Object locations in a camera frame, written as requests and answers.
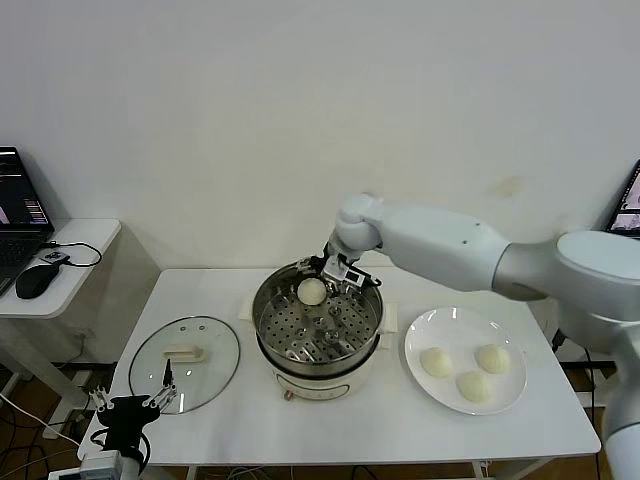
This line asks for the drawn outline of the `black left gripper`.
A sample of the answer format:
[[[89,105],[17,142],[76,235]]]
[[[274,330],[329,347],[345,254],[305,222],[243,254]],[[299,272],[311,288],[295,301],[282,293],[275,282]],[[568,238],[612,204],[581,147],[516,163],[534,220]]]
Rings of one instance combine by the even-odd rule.
[[[89,392],[97,418],[106,430],[104,450],[117,450],[124,457],[143,458],[140,450],[143,428],[154,421],[154,409],[165,409],[177,395],[171,360],[165,363],[162,384],[152,396],[110,398],[109,392],[98,386]]]

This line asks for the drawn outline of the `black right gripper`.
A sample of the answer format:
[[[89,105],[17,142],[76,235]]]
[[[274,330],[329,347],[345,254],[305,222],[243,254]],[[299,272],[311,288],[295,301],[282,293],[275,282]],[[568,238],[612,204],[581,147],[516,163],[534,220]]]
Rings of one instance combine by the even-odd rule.
[[[331,242],[327,242],[320,256],[305,257],[295,264],[296,270],[301,274],[320,274],[331,259],[337,260],[340,265],[352,266],[360,260],[358,251],[343,250]],[[325,279],[327,300],[339,298],[346,293],[344,282]]]

